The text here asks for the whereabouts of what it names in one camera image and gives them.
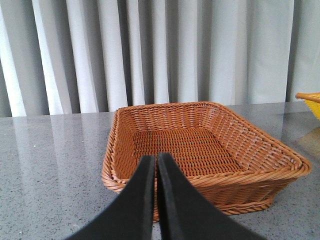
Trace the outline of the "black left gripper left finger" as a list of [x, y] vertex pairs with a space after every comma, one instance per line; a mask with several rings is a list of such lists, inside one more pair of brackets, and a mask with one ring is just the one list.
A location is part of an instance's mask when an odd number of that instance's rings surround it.
[[69, 240], [150, 240], [152, 238], [154, 156], [142, 156], [129, 182], [116, 199]]

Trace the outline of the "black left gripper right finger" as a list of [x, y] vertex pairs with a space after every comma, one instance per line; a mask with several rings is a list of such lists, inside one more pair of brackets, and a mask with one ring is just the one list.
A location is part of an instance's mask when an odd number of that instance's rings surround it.
[[164, 240], [261, 240], [209, 203], [169, 153], [157, 157], [157, 201]]

